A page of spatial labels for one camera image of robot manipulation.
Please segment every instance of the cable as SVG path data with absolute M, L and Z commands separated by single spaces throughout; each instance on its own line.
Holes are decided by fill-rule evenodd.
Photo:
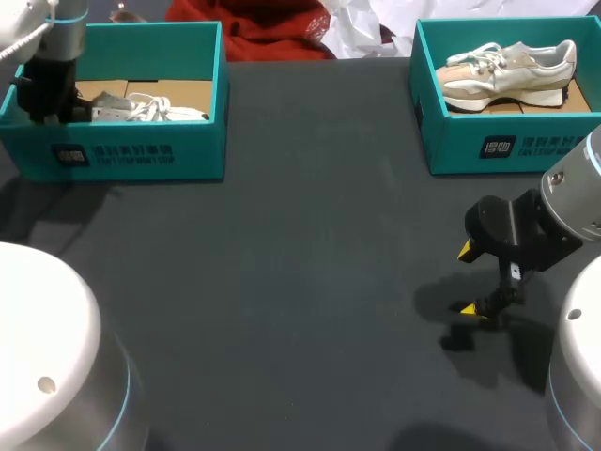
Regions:
M 56 21 L 56 5 L 58 5 L 58 0 L 48 0 L 48 5 L 50 6 L 50 21 L 47 23 L 43 23 L 34 31 L 29 33 L 27 36 L 19 39 L 17 42 L 0 52 L 0 61 L 2 61 L 3 59 L 7 59 L 9 56 L 17 53 L 29 42 L 39 38 L 39 36 L 41 36 L 46 31 L 49 31 L 54 26 L 54 22 Z

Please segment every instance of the teal shoe box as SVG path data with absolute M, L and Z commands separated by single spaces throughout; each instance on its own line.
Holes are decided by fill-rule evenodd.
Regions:
M 591 113 L 449 114 L 436 78 L 447 57 L 487 42 L 547 47 L 565 39 L 577 45 L 576 81 Z M 601 23 L 594 16 L 418 21 L 409 86 L 432 174 L 543 172 L 601 124 Z
M 90 24 L 77 80 L 211 81 L 210 120 L 34 125 L 11 86 L 0 110 L 0 140 L 25 178 L 223 177 L 228 77 L 220 23 Z

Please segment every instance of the white shoe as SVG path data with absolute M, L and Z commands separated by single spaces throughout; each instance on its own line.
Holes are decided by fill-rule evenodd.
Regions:
M 163 122 L 181 120 L 209 120 L 207 113 L 194 108 L 171 106 L 166 97 L 153 97 L 138 92 L 122 98 L 102 92 L 92 101 L 92 120 Z
M 436 71 L 444 100 L 455 109 L 480 112 L 491 102 L 512 99 L 559 107 L 576 70 L 576 44 L 532 48 L 518 42 L 502 49 L 494 42 L 456 54 Z

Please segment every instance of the red cloth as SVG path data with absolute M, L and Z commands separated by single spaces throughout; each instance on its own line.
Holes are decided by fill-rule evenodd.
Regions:
M 173 0 L 166 20 L 221 21 L 229 61 L 326 59 L 307 28 L 327 17 L 318 0 Z

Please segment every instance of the shoe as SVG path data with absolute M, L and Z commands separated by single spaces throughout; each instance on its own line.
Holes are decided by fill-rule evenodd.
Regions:
M 207 113 L 194 108 L 171 106 L 166 97 L 153 97 L 139 92 L 127 98 L 102 92 L 92 101 L 94 122 L 163 122 L 181 120 L 209 120 Z
M 442 96 L 454 109 L 477 113 L 508 99 L 559 107 L 576 70 L 576 44 L 532 48 L 518 42 L 502 49 L 494 42 L 447 59 L 436 71 Z

